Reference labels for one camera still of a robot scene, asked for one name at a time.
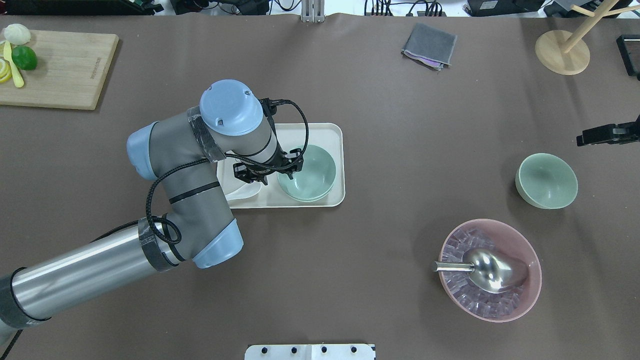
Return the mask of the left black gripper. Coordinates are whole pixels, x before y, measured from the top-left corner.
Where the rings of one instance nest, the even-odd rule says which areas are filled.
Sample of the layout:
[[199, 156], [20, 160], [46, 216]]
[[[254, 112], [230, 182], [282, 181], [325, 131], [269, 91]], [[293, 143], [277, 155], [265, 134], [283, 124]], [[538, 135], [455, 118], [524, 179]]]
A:
[[306, 116], [299, 105], [289, 99], [263, 98], [259, 103], [269, 126], [269, 139], [260, 152], [251, 155], [234, 153], [233, 159], [238, 162], [233, 165], [233, 175], [242, 182], [260, 182], [263, 185], [268, 184], [266, 178], [273, 173], [286, 174], [289, 180], [293, 180], [293, 174], [302, 170], [306, 146], [302, 145], [288, 152], [282, 150], [275, 129], [274, 115], [279, 106], [291, 105], [299, 112], [302, 120], [305, 120]]

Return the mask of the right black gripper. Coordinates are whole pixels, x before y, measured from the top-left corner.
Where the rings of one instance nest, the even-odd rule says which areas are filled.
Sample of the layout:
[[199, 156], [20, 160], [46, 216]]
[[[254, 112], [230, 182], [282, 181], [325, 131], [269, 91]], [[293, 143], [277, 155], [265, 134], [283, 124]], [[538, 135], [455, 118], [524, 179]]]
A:
[[576, 137], [576, 145], [610, 144], [624, 145], [638, 142], [640, 138], [640, 116], [635, 121], [620, 124], [606, 124], [583, 130], [582, 134]]

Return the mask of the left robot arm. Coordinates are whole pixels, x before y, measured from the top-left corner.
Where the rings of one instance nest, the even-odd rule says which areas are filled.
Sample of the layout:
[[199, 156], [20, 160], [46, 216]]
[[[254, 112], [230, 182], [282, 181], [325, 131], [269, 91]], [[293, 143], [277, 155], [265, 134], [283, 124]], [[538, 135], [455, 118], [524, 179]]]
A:
[[192, 260], [200, 269], [237, 255], [243, 239], [213, 164], [236, 159], [244, 183], [303, 168], [307, 143], [283, 151], [274, 125], [289, 99], [256, 98], [244, 83], [211, 84], [185, 112], [128, 137], [130, 163], [151, 181], [145, 215], [89, 244], [1, 278], [5, 359], [24, 330], [105, 293]]

